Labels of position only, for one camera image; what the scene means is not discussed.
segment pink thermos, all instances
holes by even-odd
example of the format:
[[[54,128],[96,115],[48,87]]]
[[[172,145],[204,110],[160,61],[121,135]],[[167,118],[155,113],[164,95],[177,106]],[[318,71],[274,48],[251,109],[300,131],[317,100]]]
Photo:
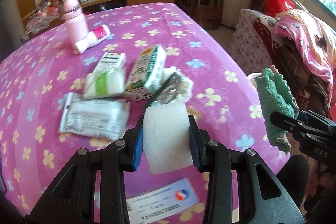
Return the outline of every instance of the pink thermos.
[[[71,45],[74,49],[75,43],[84,39],[89,33],[83,9],[78,0],[65,0],[61,19],[67,27]]]

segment bottle cap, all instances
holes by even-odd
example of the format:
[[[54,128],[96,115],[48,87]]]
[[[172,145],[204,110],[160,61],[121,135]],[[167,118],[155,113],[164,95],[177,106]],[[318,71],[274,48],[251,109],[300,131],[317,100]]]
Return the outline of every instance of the bottle cap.
[[[85,41],[85,39],[79,40],[78,42],[75,43],[75,47],[78,50],[78,52],[82,54],[87,49],[87,42]]]

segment table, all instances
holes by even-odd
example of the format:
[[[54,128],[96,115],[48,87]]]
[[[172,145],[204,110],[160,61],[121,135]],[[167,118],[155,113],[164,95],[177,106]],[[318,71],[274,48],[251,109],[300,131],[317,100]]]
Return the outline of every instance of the table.
[[[277,173],[288,157],[271,147],[261,115],[257,92],[246,75],[213,38],[175,4],[134,5],[87,16],[89,29],[101,24],[111,35],[82,55],[71,48],[64,25],[32,39],[0,65],[0,152],[6,197],[29,213],[45,188],[67,160],[81,147],[101,149],[108,140],[58,133],[65,95],[81,93],[85,75],[92,72],[106,51],[125,52],[126,74],[140,51],[161,43],[167,52],[165,67],[176,66],[194,82],[193,97],[186,103],[199,128],[206,129],[230,149],[254,148]],[[145,100],[132,102],[127,128],[135,126]],[[125,173],[127,196],[189,178],[199,203],[171,223],[201,223],[208,174],[194,166],[151,175],[147,161],[135,173]],[[236,179],[233,206],[237,208]],[[95,194],[99,207],[99,176]]]

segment blue gripper pad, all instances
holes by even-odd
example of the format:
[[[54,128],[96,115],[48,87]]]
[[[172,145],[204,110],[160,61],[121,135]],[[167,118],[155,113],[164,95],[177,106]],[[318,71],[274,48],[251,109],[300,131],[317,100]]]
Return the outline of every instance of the blue gripper pad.
[[[191,157],[193,158],[194,166],[198,170],[199,167],[201,167],[201,156],[200,156],[200,152],[196,144],[196,139],[195,139],[195,136],[194,136],[194,133],[191,127],[189,127],[189,133],[190,133],[190,153],[191,153]]]
[[[141,155],[142,155],[142,140],[143,140],[143,127],[140,128],[138,132],[138,137],[134,145],[133,163],[132,167],[134,171],[137,170],[140,165]]]

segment pink label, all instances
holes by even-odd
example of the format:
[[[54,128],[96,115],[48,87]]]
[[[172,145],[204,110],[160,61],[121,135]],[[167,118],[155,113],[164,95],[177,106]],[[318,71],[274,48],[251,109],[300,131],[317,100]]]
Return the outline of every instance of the pink label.
[[[107,35],[107,32],[105,31],[105,29],[103,28],[103,26],[99,26],[98,28],[95,28],[93,30],[94,34],[97,37],[97,40],[103,38],[105,35]]]

